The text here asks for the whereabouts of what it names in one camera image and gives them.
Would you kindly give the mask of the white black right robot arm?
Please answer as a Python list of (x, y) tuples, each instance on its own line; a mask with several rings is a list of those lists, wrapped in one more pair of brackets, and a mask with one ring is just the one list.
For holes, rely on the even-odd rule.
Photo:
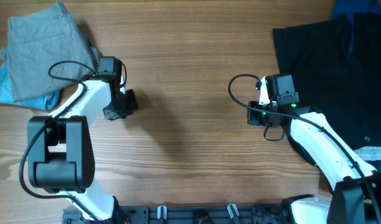
[(314, 104), (301, 101), (290, 74), (256, 80), (258, 101), (248, 104), (248, 123), (281, 127), (303, 156), (314, 162), (332, 190), (330, 201), (314, 196), (286, 204), (290, 223), (381, 223), (381, 172), (361, 159), (331, 128)]

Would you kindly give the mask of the grey shorts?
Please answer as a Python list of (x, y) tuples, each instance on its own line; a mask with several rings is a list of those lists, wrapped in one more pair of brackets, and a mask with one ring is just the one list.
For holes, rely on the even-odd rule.
[(71, 85), (98, 66), (100, 53), (63, 3), (10, 17), (0, 51), (14, 101), (38, 98)]

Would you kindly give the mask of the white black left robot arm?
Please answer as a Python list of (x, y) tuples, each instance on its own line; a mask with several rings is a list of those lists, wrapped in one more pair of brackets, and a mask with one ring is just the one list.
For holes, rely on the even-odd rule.
[(102, 57), (96, 69), (77, 80), (77, 91), (47, 116), (32, 117), (28, 146), (19, 166), (21, 187), (42, 199), (66, 198), (74, 206), (63, 223), (130, 223), (117, 199), (95, 179), (89, 127), (105, 119), (125, 119), (138, 109), (133, 90), (126, 90), (127, 71), (115, 57)]

